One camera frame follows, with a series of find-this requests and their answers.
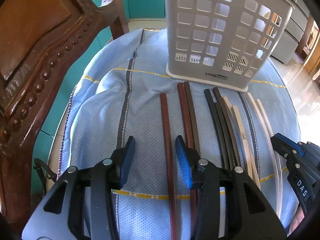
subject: gray cabinet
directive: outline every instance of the gray cabinet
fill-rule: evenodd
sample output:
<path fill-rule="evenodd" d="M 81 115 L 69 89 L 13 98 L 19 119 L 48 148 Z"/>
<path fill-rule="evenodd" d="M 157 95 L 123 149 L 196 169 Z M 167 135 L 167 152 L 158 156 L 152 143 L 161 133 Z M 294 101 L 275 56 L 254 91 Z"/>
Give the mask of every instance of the gray cabinet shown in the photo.
<path fill-rule="evenodd" d="M 294 8 L 285 31 L 271 54 L 285 64 L 293 56 L 306 29 L 309 17 L 309 10 L 302 0 L 288 1 Z"/>

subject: dark brown stick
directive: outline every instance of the dark brown stick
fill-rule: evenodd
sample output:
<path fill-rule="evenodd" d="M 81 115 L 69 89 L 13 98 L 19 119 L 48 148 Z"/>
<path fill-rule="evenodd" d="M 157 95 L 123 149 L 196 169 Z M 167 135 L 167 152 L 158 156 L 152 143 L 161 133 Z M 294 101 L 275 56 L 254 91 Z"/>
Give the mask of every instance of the dark brown stick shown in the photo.
<path fill-rule="evenodd" d="M 185 140 L 187 143 L 187 147 L 193 149 L 194 144 L 193 144 L 191 120 L 190 120 L 186 92 L 184 90 L 183 83 L 178 83 L 177 87 L 178 87 L 178 93 L 180 98 L 180 106 L 181 106 L 181 113 L 182 113 L 182 119 L 183 119 Z M 193 229 L 193 225 L 195 222 L 196 209 L 197 209 L 197 191 L 190 190 L 191 230 Z"/>
<path fill-rule="evenodd" d="M 189 113 L 190 113 L 190 121 L 191 121 L 194 149 L 200 155 L 200 143 L 199 143 L 198 126 L 197 126 L 197 119 L 196 119 L 195 108 L 194 108 L 194 105 L 193 105 L 193 99 L 192 99 L 190 84 L 189 84 L 188 81 L 184 82 L 183 84 L 184 84 L 184 89 L 186 91 L 188 108 L 189 108 Z"/>

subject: gray stripe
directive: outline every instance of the gray stripe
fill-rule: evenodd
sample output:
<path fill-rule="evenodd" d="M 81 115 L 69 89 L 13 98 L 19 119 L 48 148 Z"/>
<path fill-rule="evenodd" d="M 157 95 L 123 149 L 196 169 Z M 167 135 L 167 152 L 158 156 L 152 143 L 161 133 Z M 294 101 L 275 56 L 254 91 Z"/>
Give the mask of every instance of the gray stripe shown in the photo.
<path fill-rule="evenodd" d="M 243 104 L 243 108 L 245 111 L 245 114 L 247 115 L 251 138 L 252 138 L 252 145 L 253 145 L 253 152 L 254 152 L 254 161 L 256 163 L 257 171 L 258 171 L 258 177 L 260 178 L 260 165 L 259 165 L 259 153 L 258 153 L 258 147 L 257 147 L 257 137 L 256 137 L 256 131 L 253 126 L 252 117 L 249 112 L 249 108 L 247 105 L 247 102 L 244 99 L 244 96 L 242 93 L 238 92 L 238 95 L 241 99 L 241 102 Z"/>
<path fill-rule="evenodd" d="M 141 32 L 140 44 L 143 42 L 144 33 L 145 33 L 145 30 L 143 29 Z M 137 56 L 137 51 L 135 51 L 133 53 L 133 57 L 129 61 L 128 69 L 133 69 L 134 60 L 135 60 L 136 56 Z M 132 76 L 132 72 L 127 71 L 127 74 L 126 74 L 127 92 L 124 96 L 124 103 L 122 105 L 121 116 L 120 116 L 120 121 L 119 121 L 117 145 L 116 145 L 117 149 L 123 147 L 124 130 L 125 130 L 125 123 L 124 122 L 125 122 L 126 110 L 127 110 L 128 103 L 129 103 L 129 95 L 131 93 L 131 76 Z"/>
<path fill-rule="evenodd" d="M 141 38 L 140 38 L 140 45 L 144 40 L 144 34 L 145 34 L 145 30 L 143 29 L 141 32 Z M 134 67 L 134 62 L 135 62 L 135 57 L 137 56 L 137 50 L 133 53 L 133 57 L 132 59 L 130 59 L 129 61 L 129 65 L 128 65 L 128 69 L 133 69 Z M 124 103 L 122 105 L 122 110 L 121 110 L 121 116 L 120 116 L 120 121 L 119 121 L 119 127 L 118 127 L 118 134 L 117 134 L 117 146 L 116 148 L 122 148 L 123 145 L 123 141 L 124 141 L 124 132 L 125 132 L 125 126 L 126 126 L 126 114 L 127 114 L 127 107 L 129 104 L 129 98 L 130 98 L 130 94 L 132 92 L 132 87 L 131 87 L 131 77 L 132 77 L 132 71 L 127 71 L 126 73 L 126 81 L 127 81 L 127 92 L 124 96 Z M 116 209 L 116 223 L 117 223 L 117 228 L 118 228 L 118 234 L 120 235 L 120 223 L 119 223 L 119 195 L 116 195 L 117 201 L 113 201 L 113 206 L 114 209 Z"/>

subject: yellow stripe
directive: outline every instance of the yellow stripe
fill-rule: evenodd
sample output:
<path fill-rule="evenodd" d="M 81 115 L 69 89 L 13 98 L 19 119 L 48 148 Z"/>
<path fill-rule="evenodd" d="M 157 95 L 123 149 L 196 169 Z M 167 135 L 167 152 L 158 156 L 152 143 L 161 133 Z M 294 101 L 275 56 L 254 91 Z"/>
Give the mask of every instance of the yellow stripe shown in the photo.
<path fill-rule="evenodd" d="M 163 29 L 149 29 L 149 28 L 143 28 L 143 29 L 146 31 L 151 31 L 151 32 L 160 32 L 163 30 Z"/>
<path fill-rule="evenodd" d="M 141 73 L 156 75 L 156 76 L 159 76 L 159 77 L 170 78 L 167 75 L 161 75 L 161 74 L 150 72 L 150 71 L 143 71 L 143 70 L 136 70 L 136 69 L 126 69 L 126 68 L 116 67 L 114 69 L 111 69 L 110 71 L 112 71 L 112 70 L 124 70 L 124 71 L 132 71 L 132 72 L 141 72 Z"/>
<path fill-rule="evenodd" d="M 277 88 L 285 88 L 285 86 L 281 86 L 281 85 L 276 85 L 276 84 L 273 84 L 269 81 L 264 81 L 264 80 L 252 80 L 251 82 L 255 82 L 255 83 L 261 83 L 261 84 L 269 84 L 271 86 L 274 86 L 274 87 L 277 87 Z"/>
<path fill-rule="evenodd" d="M 284 167 L 282 171 L 287 171 L 288 168 Z M 273 178 L 274 175 L 271 174 L 265 178 L 260 179 L 260 183 L 265 182 L 268 179 Z M 126 195 L 126 196 L 132 196 L 132 197 L 138 197 L 138 198 L 147 198 L 147 199 L 157 199 L 157 200 L 169 200 L 168 195 L 151 195 L 151 194 L 142 194 L 142 193 L 135 193 L 135 192 L 130 192 L 126 190 L 112 190 L 113 193 L 119 194 L 119 195 Z M 220 191 L 220 195 L 224 195 L 226 192 L 224 190 Z M 176 199 L 180 200 L 188 200 L 190 199 L 190 195 L 177 195 Z"/>
<path fill-rule="evenodd" d="M 137 70 L 137 69 L 126 69 L 126 68 L 116 67 L 116 68 L 111 69 L 110 71 L 113 71 L 113 70 L 124 70 L 124 71 L 140 72 L 140 73 L 156 75 L 156 76 L 159 76 L 159 77 L 170 78 L 167 75 L 162 75 L 162 74 L 158 74 L 158 73 L 154 73 L 154 72 L 150 72 L 150 71 L 143 71 L 143 70 Z M 100 82 L 99 80 L 93 79 L 90 76 L 84 76 L 84 78 L 88 79 L 88 80 L 90 80 L 90 81 L 92 81 L 92 82 L 94 82 L 96 84 L 99 84 L 99 82 Z M 268 85 L 271 85 L 271 86 L 274 86 L 274 87 L 277 87 L 277 88 L 286 88 L 285 86 L 273 84 L 273 83 L 271 83 L 269 81 L 264 81 L 264 80 L 254 80 L 253 79 L 251 82 L 260 83 L 260 84 L 268 84 Z"/>
<path fill-rule="evenodd" d="M 96 79 L 94 79 L 94 78 L 92 78 L 92 77 L 90 77 L 90 76 L 84 76 L 83 78 L 85 78 L 85 79 L 88 79 L 88 80 L 90 80 L 90 81 L 92 81 L 93 83 L 96 83 L 96 84 L 99 84 L 99 80 L 96 80 Z"/>

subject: carved wooden frame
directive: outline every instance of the carved wooden frame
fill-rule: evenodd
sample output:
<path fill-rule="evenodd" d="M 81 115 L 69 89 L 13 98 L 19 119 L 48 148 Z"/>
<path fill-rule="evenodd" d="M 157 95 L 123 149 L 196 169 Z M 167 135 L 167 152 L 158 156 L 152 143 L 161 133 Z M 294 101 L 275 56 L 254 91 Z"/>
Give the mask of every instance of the carved wooden frame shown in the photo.
<path fill-rule="evenodd" d="M 36 137 L 67 70 L 100 30 L 110 26 L 114 39 L 128 32 L 122 0 L 102 0 L 99 8 L 91 0 L 70 1 L 80 16 L 66 25 L 62 38 L 52 42 L 42 37 L 37 43 L 45 49 L 38 59 L 30 52 L 12 78 L 0 75 L 0 205 L 17 232 L 30 215 Z"/>

